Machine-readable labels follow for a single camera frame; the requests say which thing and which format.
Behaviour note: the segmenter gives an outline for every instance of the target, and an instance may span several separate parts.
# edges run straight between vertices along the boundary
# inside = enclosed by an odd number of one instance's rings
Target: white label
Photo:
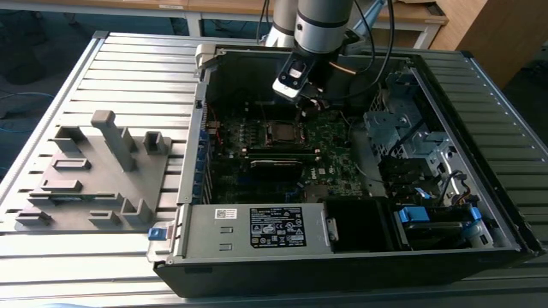
[[[215,209],[215,219],[237,219],[238,216],[238,209]]]
[[[183,6],[179,6],[179,5],[159,5],[159,7],[161,8],[169,8],[169,9],[173,9],[173,10],[182,10],[183,9]]]

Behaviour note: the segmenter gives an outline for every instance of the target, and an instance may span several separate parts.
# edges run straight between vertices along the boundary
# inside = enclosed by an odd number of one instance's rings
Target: aluminum extrusion table
[[[174,139],[159,202],[159,220],[177,210],[189,120],[194,104],[195,49],[214,38],[97,33],[58,97],[0,185],[0,218],[9,221],[39,185],[57,144],[58,125],[82,125],[89,134],[97,109],[114,110],[133,135],[150,129]],[[254,44],[223,40],[221,44]],[[548,151],[474,58],[457,52],[419,51],[447,91],[505,188],[543,242],[548,242]],[[39,305],[102,307],[230,304],[281,306],[370,302],[370,307],[443,305],[533,307],[548,299],[548,257],[513,269],[494,269],[450,286],[245,298],[179,298],[153,271],[145,234],[0,236],[0,300]],[[378,301],[390,300],[390,304]]]

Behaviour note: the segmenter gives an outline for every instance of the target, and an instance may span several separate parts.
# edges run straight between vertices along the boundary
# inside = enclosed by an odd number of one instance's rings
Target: cable
[[[34,95],[37,95],[37,96],[47,96],[49,98],[51,98],[51,99],[54,99],[55,98],[55,96],[53,96],[51,94],[49,94],[49,93],[41,93],[41,92],[22,92],[22,93],[11,93],[11,92],[9,92],[9,91],[5,91],[5,90],[0,90],[2,92],[6,92],[6,93],[10,93],[9,95],[6,95],[6,96],[3,96],[3,97],[0,97],[0,99],[5,99],[5,98],[11,98],[11,97],[14,97],[14,96],[26,96],[26,95],[30,95],[30,96],[34,96]]]
[[[358,166],[357,163],[355,163],[354,165],[355,165],[358,171],[363,174],[363,176],[365,176],[366,178],[369,178],[369,179],[373,180],[374,182],[379,182],[379,183],[383,183],[383,184],[385,184],[385,182],[383,182],[382,180],[378,180],[377,178],[373,178],[371,176],[369,176],[367,173],[363,172],[363,170],[361,169],[361,167]]]
[[[354,69],[350,69],[347,67],[341,66],[337,62],[330,62],[330,65],[333,67],[335,67],[338,70],[341,70],[341,71],[343,71],[343,72],[346,72],[351,75],[359,75],[359,74],[366,73],[371,69],[371,67],[374,66],[374,63],[375,63],[375,41],[374,41],[374,34],[371,32],[371,27],[370,27],[370,24],[367,23],[365,15],[363,15],[363,10],[362,10],[361,4],[358,3],[358,0],[354,0],[354,4],[357,5],[358,11],[361,12],[362,21],[363,21],[363,24],[365,24],[366,29],[367,29],[367,34],[370,36],[370,41],[371,41],[370,64],[367,65],[367,67],[365,69],[358,70],[358,71],[355,71]]]
[[[343,112],[342,112],[342,111],[339,111],[339,113],[342,114],[342,117],[343,117],[345,123],[350,126],[350,125],[351,125],[351,122],[349,122],[349,120],[346,119],[346,116],[345,116]]]
[[[383,66],[381,68],[378,77],[375,78],[374,82],[359,92],[347,94],[335,98],[325,98],[327,101],[343,101],[349,98],[355,98],[370,90],[370,88],[381,81],[382,75],[385,73],[385,70],[387,68],[387,64],[391,58],[391,53],[393,53],[393,48],[394,48],[394,34],[395,34],[395,22],[394,22],[394,3],[393,0],[389,0],[389,12],[390,12],[390,26],[391,26],[391,37],[390,37],[390,43],[389,43],[389,50],[387,50],[387,56],[385,57],[383,61]]]
[[[361,7],[361,3],[358,3],[358,0],[354,0],[354,4],[357,5],[358,11],[361,12],[362,21],[363,21],[363,24],[366,26],[367,34],[370,35],[370,41],[371,41],[370,65],[365,69],[362,69],[357,72],[357,74],[363,74],[371,69],[371,67],[374,66],[374,63],[375,63],[375,41],[374,41],[374,34],[373,34],[373,31],[371,31],[371,27],[370,27],[370,24],[367,23],[366,16],[363,15],[363,10],[362,10],[362,7]]]
[[[402,137],[402,139],[397,141],[397,143],[394,144],[391,150],[389,151],[387,156],[391,156],[393,152],[397,151],[398,147],[415,135],[415,133],[418,132],[419,128],[422,127],[422,125],[425,123],[426,123],[426,120],[421,119],[418,124],[414,125],[414,127],[409,130],[406,135]]]
[[[451,206],[459,205],[461,201],[463,201],[465,198],[471,195],[471,187],[466,185],[465,180],[461,180],[461,184],[466,188],[466,192],[462,194],[462,196],[459,197],[459,199],[455,201],[455,203]]]
[[[0,132],[5,132],[5,133],[30,133],[33,131],[34,130],[7,130],[5,128],[0,128]]]
[[[447,188],[450,187],[451,179],[461,173],[463,173],[463,171],[455,170],[454,172],[451,172],[450,176],[447,177],[445,185],[442,186],[442,194],[439,195],[438,207],[442,207],[445,204],[445,198],[446,198],[445,196],[447,193]]]
[[[341,66],[337,62],[330,61],[330,65],[335,67],[338,70],[346,72],[347,74],[357,75],[358,72],[353,69],[347,69],[346,67]]]
[[[265,12],[266,16],[267,16],[267,27],[271,28],[271,22],[269,21],[269,11],[270,11],[270,7],[271,7],[271,0],[267,0],[267,11]]]
[[[261,43],[261,42],[259,42],[261,24],[263,23],[265,10],[267,9],[267,2],[269,2],[269,0],[265,0],[265,2],[263,2],[263,10],[262,10],[262,12],[261,12],[258,32],[257,32],[257,34],[255,34],[255,39],[257,39],[257,41],[258,41],[258,45],[259,45],[259,43]]]

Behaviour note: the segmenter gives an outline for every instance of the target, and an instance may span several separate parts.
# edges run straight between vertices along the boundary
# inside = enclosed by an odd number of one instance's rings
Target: wooden desk
[[[274,12],[275,0],[271,1],[270,14]],[[201,26],[191,26],[191,23],[201,24],[203,19],[222,19],[238,21],[258,21],[263,10],[263,0],[190,0],[187,16],[190,29],[201,29]],[[397,29],[399,31],[399,39],[397,45],[402,47],[429,48],[441,26],[449,22],[446,16],[433,15],[425,4],[395,3],[394,12],[397,17]],[[361,16],[357,12],[351,16],[349,25],[355,25]],[[390,28],[389,8],[385,8],[375,29]],[[414,31],[418,34],[411,36],[406,33]],[[202,32],[191,32],[191,36],[202,36]],[[381,45],[387,43],[387,34],[383,31],[377,31],[375,38]]]
[[[438,0],[451,22],[433,49],[470,51],[505,88],[548,39],[547,0]]]
[[[185,18],[190,0],[0,0],[0,9]]]
[[[275,0],[271,1],[270,15]],[[258,22],[263,10],[263,0],[0,0],[0,8],[46,12],[94,13],[107,15],[134,15],[185,18],[193,37],[203,36],[203,19]],[[446,17],[435,16],[423,4],[394,4],[397,16],[397,45],[429,48],[439,27],[447,23]],[[361,16],[355,14],[350,25]],[[375,38],[379,45],[387,42],[390,28],[389,10],[383,9],[375,23]]]

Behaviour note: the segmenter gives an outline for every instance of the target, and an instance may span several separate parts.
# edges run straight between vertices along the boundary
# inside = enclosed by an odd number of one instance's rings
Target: gray vertical post
[[[122,138],[119,128],[114,123],[115,118],[117,114],[111,110],[98,110],[94,113],[93,126],[102,131],[105,142],[121,163],[122,169],[131,171],[135,166],[135,160]]]

